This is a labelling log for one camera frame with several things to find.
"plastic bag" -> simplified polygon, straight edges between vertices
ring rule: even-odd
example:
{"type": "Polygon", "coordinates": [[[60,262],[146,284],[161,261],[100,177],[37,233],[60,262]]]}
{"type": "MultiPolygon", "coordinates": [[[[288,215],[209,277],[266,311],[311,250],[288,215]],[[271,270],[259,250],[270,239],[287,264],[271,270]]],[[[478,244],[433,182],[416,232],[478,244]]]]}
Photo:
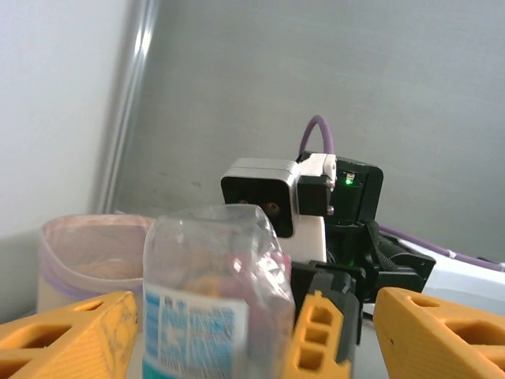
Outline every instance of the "plastic bag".
{"type": "Polygon", "coordinates": [[[255,205],[158,219],[144,247],[144,375],[281,377],[294,322],[289,270],[255,205]]]}
{"type": "Polygon", "coordinates": [[[124,290],[141,306],[145,237],[154,222],[134,215],[85,215],[45,223],[37,311],[124,290]]]}

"screw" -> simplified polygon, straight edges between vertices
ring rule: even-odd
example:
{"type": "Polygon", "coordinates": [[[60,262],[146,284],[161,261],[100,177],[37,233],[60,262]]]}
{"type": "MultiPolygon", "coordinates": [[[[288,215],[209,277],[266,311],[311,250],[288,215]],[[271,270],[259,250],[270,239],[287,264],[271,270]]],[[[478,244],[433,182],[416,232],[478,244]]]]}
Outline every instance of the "screw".
{"type": "Polygon", "coordinates": [[[267,203],[262,208],[268,217],[276,217],[280,213],[280,208],[276,203],[267,203]]]}

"trash bin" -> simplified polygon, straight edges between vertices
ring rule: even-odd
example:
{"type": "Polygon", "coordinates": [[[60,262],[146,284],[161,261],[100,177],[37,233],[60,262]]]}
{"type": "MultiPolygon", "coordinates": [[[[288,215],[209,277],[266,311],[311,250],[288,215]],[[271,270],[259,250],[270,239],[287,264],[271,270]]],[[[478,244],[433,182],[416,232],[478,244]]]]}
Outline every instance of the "trash bin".
{"type": "Polygon", "coordinates": [[[113,291],[132,291],[142,330],[142,257],[153,219],[64,216],[42,228],[37,312],[113,291]]]}

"bottle label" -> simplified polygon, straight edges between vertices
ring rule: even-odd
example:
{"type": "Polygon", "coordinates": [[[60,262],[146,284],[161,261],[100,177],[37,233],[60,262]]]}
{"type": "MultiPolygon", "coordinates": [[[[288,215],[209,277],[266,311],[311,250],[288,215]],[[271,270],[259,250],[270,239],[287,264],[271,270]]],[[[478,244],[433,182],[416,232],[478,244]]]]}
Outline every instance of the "bottle label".
{"type": "Polygon", "coordinates": [[[247,372],[249,307],[144,283],[144,379],[236,379],[247,372]]]}

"gray surface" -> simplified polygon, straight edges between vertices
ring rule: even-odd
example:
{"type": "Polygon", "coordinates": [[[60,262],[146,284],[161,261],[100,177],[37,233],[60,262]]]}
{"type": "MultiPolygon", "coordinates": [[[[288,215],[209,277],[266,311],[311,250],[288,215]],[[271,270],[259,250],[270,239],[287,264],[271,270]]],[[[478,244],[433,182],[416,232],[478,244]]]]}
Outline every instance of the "gray surface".
{"type": "Polygon", "coordinates": [[[357,347],[353,379],[388,379],[372,321],[364,320],[357,347]]]}
{"type": "Polygon", "coordinates": [[[383,168],[379,221],[505,261],[505,2],[174,0],[160,13],[117,208],[219,202],[235,159],[294,158],[320,113],[338,154],[383,168]]]}

